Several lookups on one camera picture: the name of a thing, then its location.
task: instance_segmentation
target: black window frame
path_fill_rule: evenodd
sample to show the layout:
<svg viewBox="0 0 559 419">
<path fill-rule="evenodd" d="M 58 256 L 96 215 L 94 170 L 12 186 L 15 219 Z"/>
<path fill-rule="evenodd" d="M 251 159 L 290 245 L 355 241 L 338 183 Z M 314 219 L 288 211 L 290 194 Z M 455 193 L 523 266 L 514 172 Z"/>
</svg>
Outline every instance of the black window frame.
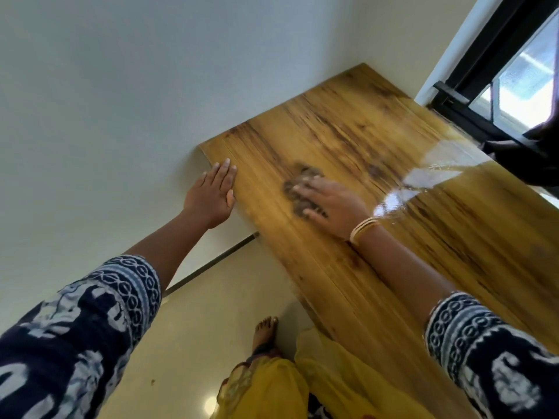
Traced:
<svg viewBox="0 0 559 419">
<path fill-rule="evenodd" d="M 543 159 L 559 157 L 555 143 L 551 149 L 540 143 L 544 133 L 557 132 L 559 139 L 558 79 L 552 111 L 558 120 L 524 134 L 505 132 L 469 107 L 558 8 L 559 0 L 503 0 L 447 81 L 435 84 L 439 92 L 430 107 L 479 142 L 512 140 Z"/>
</svg>

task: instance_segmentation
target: wooden tabletop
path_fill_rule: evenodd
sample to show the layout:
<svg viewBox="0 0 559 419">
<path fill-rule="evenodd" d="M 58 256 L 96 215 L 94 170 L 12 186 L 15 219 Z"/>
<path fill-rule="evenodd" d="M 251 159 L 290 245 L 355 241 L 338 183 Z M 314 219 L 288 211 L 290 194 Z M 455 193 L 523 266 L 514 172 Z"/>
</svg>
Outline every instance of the wooden tabletop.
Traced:
<svg viewBox="0 0 559 419">
<path fill-rule="evenodd" d="M 423 260 L 559 352 L 559 211 L 368 66 L 200 147 L 239 167 L 242 209 L 318 324 L 436 417 L 476 416 L 374 271 L 292 213 L 282 184 L 296 160 L 353 189 Z"/>
</svg>

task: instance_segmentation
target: foot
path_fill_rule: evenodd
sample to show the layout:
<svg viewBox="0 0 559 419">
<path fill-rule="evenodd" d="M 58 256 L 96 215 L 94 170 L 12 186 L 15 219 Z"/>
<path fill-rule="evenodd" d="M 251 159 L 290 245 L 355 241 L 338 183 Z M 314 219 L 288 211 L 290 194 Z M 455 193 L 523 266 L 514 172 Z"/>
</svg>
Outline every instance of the foot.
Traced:
<svg viewBox="0 0 559 419">
<path fill-rule="evenodd" d="M 254 338 L 252 340 L 252 351 L 255 351 L 256 347 L 265 342 L 274 342 L 276 340 L 276 330 L 278 327 L 278 318 L 268 316 L 266 319 L 262 320 L 256 325 L 254 330 Z"/>
</svg>

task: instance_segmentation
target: yellow cloth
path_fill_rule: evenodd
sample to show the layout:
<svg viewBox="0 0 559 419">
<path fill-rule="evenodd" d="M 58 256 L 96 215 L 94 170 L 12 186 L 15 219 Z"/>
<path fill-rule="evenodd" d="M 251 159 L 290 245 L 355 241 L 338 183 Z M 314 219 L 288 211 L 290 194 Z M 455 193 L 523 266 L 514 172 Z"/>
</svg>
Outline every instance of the yellow cloth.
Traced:
<svg viewBox="0 0 559 419">
<path fill-rule="evenodd" d="M 433 419 L 408 395 L 317 329 L 297 338 L 295 363 L 266 356 L 221 386 L 212 418 L 306 418 L 309 392 L 334 418 Z"/>
</svg>

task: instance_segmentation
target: sleeve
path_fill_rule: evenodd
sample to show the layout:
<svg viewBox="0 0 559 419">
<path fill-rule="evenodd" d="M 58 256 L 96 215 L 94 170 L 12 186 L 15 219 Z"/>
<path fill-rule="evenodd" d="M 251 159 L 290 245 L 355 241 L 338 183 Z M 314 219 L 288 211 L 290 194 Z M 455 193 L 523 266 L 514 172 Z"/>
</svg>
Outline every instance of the sleeve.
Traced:
<svg viewBox="0 0 559 419">
<path fill-rule="evenodd" d="M 161 303 L 139 256 L 120 256 L 67 285 L 0 338 L 0 417 L 94 418 Z"/>
<path fill-rule="evenodd" d="M 559 410 L 559 357 L 469 294 L 440 302 L 424 338 L 482 417 L 554 417 Z"/>
</svg>

